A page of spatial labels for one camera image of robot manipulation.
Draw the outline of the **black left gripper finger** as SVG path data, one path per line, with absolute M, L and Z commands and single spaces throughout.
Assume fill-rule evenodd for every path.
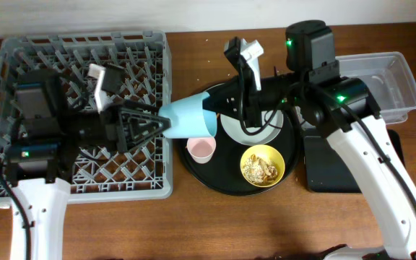
M 135 147 L 141 147 L 170 127 L 170 119 L 165 117 L 120 118 L 117 125 L 117 150 L 129 152 Z
M 150 113 L 157 113 L 159 108 L 153 105 L 148 105 L 146 103 L 140 103 L 133 100 L 123 100 L 122 105 L 126 108 L 134 109 L 134 110 L 142 110 L 142 111 L 149 111 Z

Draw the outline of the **light blue plastic cup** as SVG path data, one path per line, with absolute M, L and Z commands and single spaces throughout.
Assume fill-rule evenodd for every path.
M 217 133 L 217 114 L 203 109 L 203 101 L 208 97 L 208 92 L 201 92 L 161 107 L 158 116 L 170 120 L 170 128 L 162 133 L 164 137 L 169 139 L 214 137 Z

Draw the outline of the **white round plate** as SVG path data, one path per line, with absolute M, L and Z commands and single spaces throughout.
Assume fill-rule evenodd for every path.
M 243 132 L 239 120 L 221 115 L 220 122 L 227 135 L 239 144 L 254 146 L 257 144 L 266 144 L 275 139 L 284 123 L 284 115 L 277 111 L 270 124 L 259 134 L 249 136 Z

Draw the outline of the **pink plastic cup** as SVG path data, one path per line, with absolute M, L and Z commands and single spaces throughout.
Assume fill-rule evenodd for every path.
M 186 149 L 196 163 L 205 164 L 211 160 L 216 150 L 216 141 L 214 137 L 189 138 Z

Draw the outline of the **yellow bowl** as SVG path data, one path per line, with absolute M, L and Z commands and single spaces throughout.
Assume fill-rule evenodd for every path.
M 270 188 L 285 176 L 286 164 L 275 148 L 258 144 L 249 147 L 241 156 L 240 172 L 251 185 Z

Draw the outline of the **food scraps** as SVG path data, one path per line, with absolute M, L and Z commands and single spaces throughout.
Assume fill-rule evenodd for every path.
M 259 186 L 265 186 L 273 183 L 277 176 L 277 168 L 273 164 L 252 154 L 243 164 L 242 174 L 248 181 Z

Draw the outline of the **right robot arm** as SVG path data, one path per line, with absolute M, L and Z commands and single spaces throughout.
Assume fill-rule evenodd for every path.
M 321 20 L 289 26 L 285 32 L 289 74 L 262 78 L 257 41 L 233 38 L 224 54 L 237 75 L 206 92 L 156 108 L 125 102 L 119 139 L 131 150 L 158 134 L 167 138 L 211 137 L 217 115 L 235 118 L 247 135 L 267 126 L 263 112 L 298 106 L 354 177 L 383 236 L 380 248 L 345 244 L 317 259 L 416 259 L 416 187 L 392 147 L 374 96 L 358 78 L 342 77 L 334 36 Z

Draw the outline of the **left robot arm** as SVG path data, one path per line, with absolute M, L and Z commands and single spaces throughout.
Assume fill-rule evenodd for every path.
M 21 76 L 15 88 L 22 109 L 10 131 L 0 183 L 11 198 L 11 259 L 61 259 L 72 167 L 82 149 L 129 152 L 170 128 L 153 105 L 113 103 L 124 71 L 92 64 L 93 92 L 55 69 Z

